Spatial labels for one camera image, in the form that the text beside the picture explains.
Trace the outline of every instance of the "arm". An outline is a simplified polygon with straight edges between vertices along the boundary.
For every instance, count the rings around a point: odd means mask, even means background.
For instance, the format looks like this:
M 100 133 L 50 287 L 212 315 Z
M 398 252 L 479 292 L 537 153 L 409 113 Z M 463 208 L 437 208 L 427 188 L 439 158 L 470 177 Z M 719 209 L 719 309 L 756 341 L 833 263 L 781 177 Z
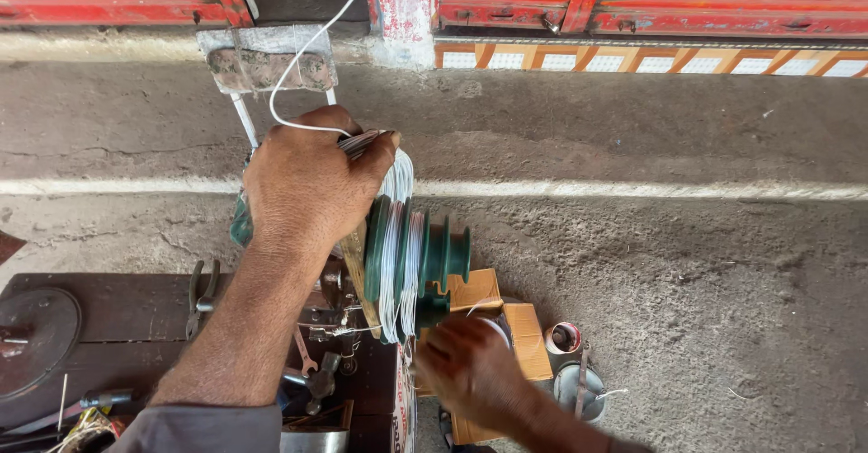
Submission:
M 472 317 L 451 317 L 432 329 L 417 344 L 416 364 L 449 411 L 534 453 L 611 451 L 611 438 L 525 380 L 503 337 Z
M 361 132 L 337 105 L 297 122 Z M 301 307 L 331 248 L 368 213 L 399 139 L 383 133 L 353 161 L 336 132 L 272 128 L 244 174 L 254 237 L 208 325 L 149 407 L 274 402 Z

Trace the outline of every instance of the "spanner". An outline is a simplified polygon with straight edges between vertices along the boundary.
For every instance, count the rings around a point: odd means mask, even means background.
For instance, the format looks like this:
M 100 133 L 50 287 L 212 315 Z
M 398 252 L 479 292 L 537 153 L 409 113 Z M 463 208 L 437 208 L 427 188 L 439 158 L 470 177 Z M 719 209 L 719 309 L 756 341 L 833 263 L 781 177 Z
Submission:
M 309 378 L 310 373 L 308 370 L 311 368 L 313 371 L 320 370 L 320 366 L 317 365 L 308 355 L 307 355 L 307 346 L 305 346 L 305 338 L 301 336 L 301 330 L 298 326 L 295 326 L 295 344 L 298 346 L 298 353 L 301 353 L 301 375 L 305 378 Z

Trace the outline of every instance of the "gray sleeve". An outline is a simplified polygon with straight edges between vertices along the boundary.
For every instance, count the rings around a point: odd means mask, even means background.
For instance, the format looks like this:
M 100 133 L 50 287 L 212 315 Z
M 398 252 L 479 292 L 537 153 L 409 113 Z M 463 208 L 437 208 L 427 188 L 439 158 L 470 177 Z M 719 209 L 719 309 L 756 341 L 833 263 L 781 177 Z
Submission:
M 282 423 L 277 405 L 149 407 L 108 452 L 278 453 Z

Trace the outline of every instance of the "paint can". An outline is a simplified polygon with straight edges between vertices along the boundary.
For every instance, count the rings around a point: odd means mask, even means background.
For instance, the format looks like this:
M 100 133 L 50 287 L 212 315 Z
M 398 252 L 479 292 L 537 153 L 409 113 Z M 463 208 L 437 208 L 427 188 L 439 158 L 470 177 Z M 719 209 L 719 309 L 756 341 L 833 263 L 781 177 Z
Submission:
M 545 332 L 545 348 L 553 355 L 566 355 L 580 346 L 581 333 L 570 323 L 558 323 Z

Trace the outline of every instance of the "round metal lid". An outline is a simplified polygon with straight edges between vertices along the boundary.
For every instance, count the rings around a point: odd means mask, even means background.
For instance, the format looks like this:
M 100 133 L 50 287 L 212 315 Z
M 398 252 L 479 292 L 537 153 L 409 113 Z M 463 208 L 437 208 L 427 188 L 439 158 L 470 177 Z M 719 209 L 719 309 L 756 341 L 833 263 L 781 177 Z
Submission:
M 0 343 L 0 401 L 45 380 L 78 341 L 81 309 L 60 289 L 27 291 L 0 301 L 0 339 L 26 339 L 26 344 Z

